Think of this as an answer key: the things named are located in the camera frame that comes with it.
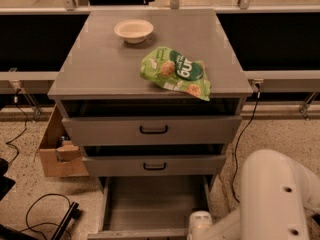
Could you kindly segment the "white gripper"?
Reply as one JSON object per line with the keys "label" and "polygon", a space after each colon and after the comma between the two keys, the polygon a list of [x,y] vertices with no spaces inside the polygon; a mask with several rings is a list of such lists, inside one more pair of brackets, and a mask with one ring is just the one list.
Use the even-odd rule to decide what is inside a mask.
{"label": "white gripper", "polygon": [[193,212],[189,217],[187,240],[195,240],[198,232],[203,232],[205,229],[210,228],[212,225],[212,217],[209,212]]}

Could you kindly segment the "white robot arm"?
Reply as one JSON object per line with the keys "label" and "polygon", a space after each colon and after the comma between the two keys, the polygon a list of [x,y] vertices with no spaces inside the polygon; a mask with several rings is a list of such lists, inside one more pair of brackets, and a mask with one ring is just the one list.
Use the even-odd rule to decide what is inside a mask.
{"label": "white robot arm", "polygon": [[258,150],[241,170],[240,206],[214,223],[190,215],[187,240],[310,240],[307,218],[320,209],[320,179],[274,150]]}

